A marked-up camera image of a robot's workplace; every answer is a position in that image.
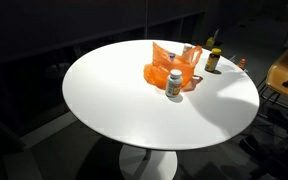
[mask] orange plastic bag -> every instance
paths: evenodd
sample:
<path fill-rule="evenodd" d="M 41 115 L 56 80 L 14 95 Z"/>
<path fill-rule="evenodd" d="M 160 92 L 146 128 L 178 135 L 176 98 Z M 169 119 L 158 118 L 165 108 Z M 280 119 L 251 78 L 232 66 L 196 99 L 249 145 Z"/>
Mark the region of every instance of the orange plastic bag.
<path fill-rule="evenodd" d="M 174 61 L 171 62 L 169 52 L 153 42 L 153 62 L 145 65 L 144 78 L 149 84 L 155 85 L 160 89 L 165 89 L 167 76 L 172 69 L 178 69 L 182 71 L 183 81 L 181 87 L 184 87 L 193 77 L 194 68 L 202 52 L 201 46 L 195 46 L 193 49 L 186 51 L 182 56 L 175 55 Z"/>

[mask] table pedestal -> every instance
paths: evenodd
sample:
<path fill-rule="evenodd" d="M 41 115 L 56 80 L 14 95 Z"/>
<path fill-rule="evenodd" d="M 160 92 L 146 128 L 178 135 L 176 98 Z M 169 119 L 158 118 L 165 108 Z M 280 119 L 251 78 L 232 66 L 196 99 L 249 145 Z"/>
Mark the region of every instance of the table pedestal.
<path fill-rule="evenodd" d="M 176 173 L 177 156 L 173 151 L 153 151 L 124 145 L 119 163 L 126 180 L 169 180 Z"/>

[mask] bottle cap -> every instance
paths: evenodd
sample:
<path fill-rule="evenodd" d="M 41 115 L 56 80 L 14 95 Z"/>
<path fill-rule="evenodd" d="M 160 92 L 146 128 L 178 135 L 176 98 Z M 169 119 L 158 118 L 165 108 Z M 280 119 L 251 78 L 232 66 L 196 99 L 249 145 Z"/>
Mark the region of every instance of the bottle cap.
<path fill-rule="evenodd" d="M 177 70 L 177 69 L 171 70 L 171 78 L 177 79 L 177 78 L 180 78 L 181 76 L 182 76 L 182 71 Z"/>
<path fill-rule="evenodd" d="M 220 49 L 218 49 L 218 48 L 213 48 L 213 49 L 212 49 L 212 53 L 213 53 L 213 54 L 220 55 L 221 52 L 222 52 L 222 50 L 220 50 Z"/>
<path fill-rule="evenodd" d="M 175 57 L 175 54 L 174 53 L 170 53 L 170 58 L 174 58 Z"/>

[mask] white round table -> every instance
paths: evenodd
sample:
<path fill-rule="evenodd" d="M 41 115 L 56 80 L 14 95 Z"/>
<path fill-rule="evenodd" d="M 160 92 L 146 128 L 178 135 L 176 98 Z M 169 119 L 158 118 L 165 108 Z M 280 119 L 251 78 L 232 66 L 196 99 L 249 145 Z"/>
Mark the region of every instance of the white round table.
<path fill-rule="evenodd" d="M 176 54 L 184 47 L 154 42 Z M 177 168 L 174 151 L 232 138 L 249 126 L 259 108 L 254 83 L 235 64 L 221 57 L 217 73 L 204 70 L 210 53 L 205 49 L 195 67 L 201 80 L 195 90 L 168 98 L 144 79 L 152 53 L 153 40 L 104 46 L 78 59 L 63 81 L 64 99 L 79 120 L 127 144 L 120 153 L 126 179 L 172 179 Z"/>

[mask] table top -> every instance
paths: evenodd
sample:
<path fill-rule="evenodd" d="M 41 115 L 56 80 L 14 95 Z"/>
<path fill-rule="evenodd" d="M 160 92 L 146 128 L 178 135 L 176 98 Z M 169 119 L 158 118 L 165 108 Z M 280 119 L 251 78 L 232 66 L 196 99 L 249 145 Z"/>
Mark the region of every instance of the table top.
<path fill-rule="evenodd" d="M 87 53 L 63 80 L 72 113 L 96 132 L 116 141 L 156 150 L 188 150 L 224 142 L 243 131 L 259 108 L 248 75 L 221 57 L 217 73 L 204 70 L 210 51 L 203 49 L 194 74 L 195 90 L 168 98 L 143 76 L 152 62 L 153 40 L 126 41 Z M 154 40 L 181 54 L 184 45 Z"/>

